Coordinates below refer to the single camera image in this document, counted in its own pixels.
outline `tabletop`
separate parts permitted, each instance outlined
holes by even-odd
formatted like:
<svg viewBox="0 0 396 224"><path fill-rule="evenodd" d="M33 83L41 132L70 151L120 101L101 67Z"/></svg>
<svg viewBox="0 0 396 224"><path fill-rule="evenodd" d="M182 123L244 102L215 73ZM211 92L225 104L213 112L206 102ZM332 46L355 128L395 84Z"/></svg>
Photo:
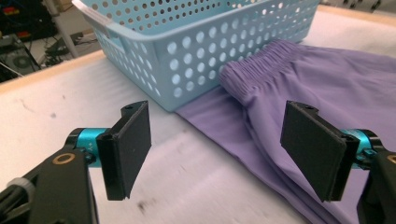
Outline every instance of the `tabletop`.
<svg viewBox="0 0 396 224"><path fill-rule="evenodd" d="M396 18L319 7L302 44L396 58ZM111 127L124 105L141 100L149 100L152 148L131 199L109 202L100 169L90 169L102 223L307 222L221 147L150 100L102 51L0 85L0 186L60 149L74 129Z"/></svg>

